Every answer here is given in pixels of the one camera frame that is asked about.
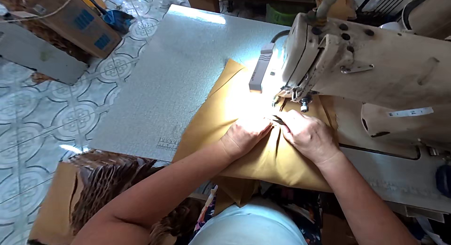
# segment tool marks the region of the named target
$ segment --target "woman's left hand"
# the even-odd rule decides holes
[[[249,151],[271,130],[272,122],[262,117],[240,118],[219,140],[225,152],[235,161]]]

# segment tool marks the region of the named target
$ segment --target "tiled floor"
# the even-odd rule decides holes
[[[31,70],[0,61],[0,245],[25,244],[58,162],[87,149],[168,8],[165,0],[104,1],[136,20],[114,52],[94,59],[74,86],[35,84]],[[243,14],[226,10],[221,2],[225,14]]]

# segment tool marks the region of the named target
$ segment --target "tan fabric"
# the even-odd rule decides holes
[[[217,141],[239,117],[255,113],[272,115],[280,109],[271,107],[272,96],[249,92],[250,77],[251,72],[244,66],[229,60],[209,97],[186,128],[173,161],[181,160],[202,146]],[[299,110],[298,103],[285,103],[284,111]],[[319,98],[313,99],[307,114],[329,125]],[[330,191],[317,167],[285,140],[279,126],[275,126],[250,153],[232,163],[220,175]],[[233,184],[233,181],[238,183],[238,180],[229,180],[220,183],[219,187],[237,202],[243,193],[236,190],[240,183]],[[250,191],[253,185],[248,184],[247,187]],[[247,193],[245,198],[250,198],[250,195]]]

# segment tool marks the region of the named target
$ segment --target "sewing machine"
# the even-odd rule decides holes
[[[250,90],[272,92],[275,102],[291,98],[302,112],[308,112],[312,94],[361,101],[361,126],[371,137],[420,139],[451,149],[451,42],[327,19],[335,1],[299,13],[289,31],[262,48]],[[274,43],[284,35],[279,66],[271,65]]]

